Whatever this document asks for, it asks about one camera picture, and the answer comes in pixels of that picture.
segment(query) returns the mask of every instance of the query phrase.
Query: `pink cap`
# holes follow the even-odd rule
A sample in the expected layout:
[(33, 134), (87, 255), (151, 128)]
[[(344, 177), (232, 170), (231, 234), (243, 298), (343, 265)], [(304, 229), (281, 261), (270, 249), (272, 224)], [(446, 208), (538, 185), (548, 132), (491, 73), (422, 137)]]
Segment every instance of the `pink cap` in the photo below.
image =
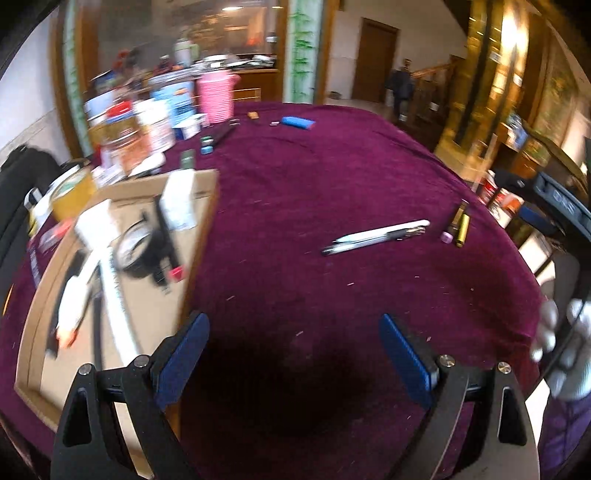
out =
[(442, 241), (444, 244), (450, 244), (450, 243), (452, 243), (452, 242), (453, 242), (453, 236), (452, 236), (450, 233), (443, 232), (443, 233), (441, 234), (441, 241)]

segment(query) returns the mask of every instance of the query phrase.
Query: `red object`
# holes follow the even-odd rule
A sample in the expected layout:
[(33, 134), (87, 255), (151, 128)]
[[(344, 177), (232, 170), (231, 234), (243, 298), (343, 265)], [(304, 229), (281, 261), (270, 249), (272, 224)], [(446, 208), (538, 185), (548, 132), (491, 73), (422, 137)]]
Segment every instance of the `red object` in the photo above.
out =
[(107, 109), (107, 117), (113, 118), (114, 116), (123, 115), (124, 113), (132, 111), (133, 107), (134, 106), (130, 101), (119, 102), (116, 105), (113, 105), (111, 108)]
[(184, 277), (183, 267), (177, 267), (170, 270), (170, 278), (175, 282), (180, 282)]

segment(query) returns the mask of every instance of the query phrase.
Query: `blue object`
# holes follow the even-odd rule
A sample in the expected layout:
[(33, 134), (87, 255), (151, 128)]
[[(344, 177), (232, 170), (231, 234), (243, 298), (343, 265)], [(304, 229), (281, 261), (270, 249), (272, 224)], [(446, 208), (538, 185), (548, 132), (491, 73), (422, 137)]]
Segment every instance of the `blue object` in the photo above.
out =
[(550, 222), (544, 214), (536, 212), (527, 205), (523, 205), (517, 211), (517, 216), (546, 236), (552, 236), (558, 230), (556, 225)]
[(435, 363), (433, 362), (430, 372), (388, 314), (382, 316), (379, 321), (379, 336), (386, 354), (404, 382), (408, 395), (425, 410), (431, 408), (431, 391), (439, 377)]
[(281, 119), (281, 123), (291, 127), (309, 130), (316, 122), (313, 122), (312, 120), (306, 120), (305, 118), (300, 118), (298, 116), (285, 116)]
[(209, 318), (201, 313), (160, 373), (154, 401), (160, 410), (180, 400), (209, 339)]

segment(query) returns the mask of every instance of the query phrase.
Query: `white pen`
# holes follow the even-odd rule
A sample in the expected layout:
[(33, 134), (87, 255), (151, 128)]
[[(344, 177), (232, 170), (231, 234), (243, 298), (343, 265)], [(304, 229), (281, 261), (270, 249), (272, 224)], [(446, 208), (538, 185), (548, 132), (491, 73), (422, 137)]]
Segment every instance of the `white pen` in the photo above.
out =
[(357, 242), (337, 242), (332, 243), (328, 247), (322, 250), (322, 255), (334, 255), (342, 252), (348, 252), (349, 250), (355, 250), (356, 248), (367, 247), (369, 245), (381, 244), (390, 240), (404, 240), (412, 236), (421, 235), (425, 232), (425, 227), (415, 226), (413, 228), (402, 228), (386, 233), (385, 235), (373, 236), (371, 238), (365, 238)]
[(399, 225), (392, 225), (383, 228), (377, 228), (375, 230), (368, 230), (367, 232), (352, 233), (350, 235), (345, 235), (341, 238), (337, 238), (337, 240), (335, 240), (333, 243), (341, 244), (351, 242), (362, 242), (364, 240), (369, 240), (371, 238), (382, 237), (390, 232), (396, 232), (398, 230), (408, 230), (418, 227), (425, 228), (429, 225), (431, 225), (431, 222), (429, 222), (429, 220), (417, 220), (415, 222), (401, 223)]

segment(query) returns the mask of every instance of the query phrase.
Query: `white container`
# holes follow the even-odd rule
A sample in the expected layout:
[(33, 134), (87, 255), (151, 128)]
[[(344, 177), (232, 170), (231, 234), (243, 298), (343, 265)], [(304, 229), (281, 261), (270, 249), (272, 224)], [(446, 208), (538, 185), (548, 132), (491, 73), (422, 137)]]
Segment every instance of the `white container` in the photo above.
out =
[(174, 132), (168, 120), (168, 107), (163, 100), (145, 100), (134, 106), (139, 124), (150, 140), (152, 153), (168, 150), (175, 144)]
[(191, 59), (191, 41), (186, 38), (179, 39), (174, 44), (174, 59), (177, 64), (190, 67), (193, 63)]

